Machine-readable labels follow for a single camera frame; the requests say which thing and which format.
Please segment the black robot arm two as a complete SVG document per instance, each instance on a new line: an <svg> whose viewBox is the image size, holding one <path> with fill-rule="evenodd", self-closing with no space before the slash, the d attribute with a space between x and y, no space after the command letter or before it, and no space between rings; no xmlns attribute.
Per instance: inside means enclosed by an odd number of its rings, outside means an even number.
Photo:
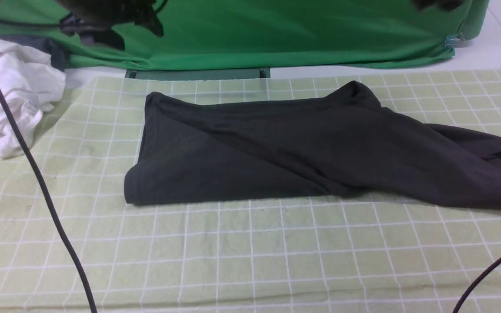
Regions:
<svg viewBox="0 0 501 313"><path fill-rule="evenodd" d="M419 11L425 10L430 7L438 8L444 12L451 12L462 6L465 0L412 0L412 4Z"/></svg>

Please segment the black gripper one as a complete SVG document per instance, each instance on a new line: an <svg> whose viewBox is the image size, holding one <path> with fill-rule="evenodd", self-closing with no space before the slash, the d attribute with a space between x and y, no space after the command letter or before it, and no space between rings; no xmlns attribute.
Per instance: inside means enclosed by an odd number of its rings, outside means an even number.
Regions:
<svg viewBox="0 0 501 313"><path fill-rule="evenodd" d="M155 0L60 0L69 14L59 21L63 34L77 34L84 46L125 49L124 39L113 27L132 23L162 38L164 27L157 15L165 8Z"/></svg>

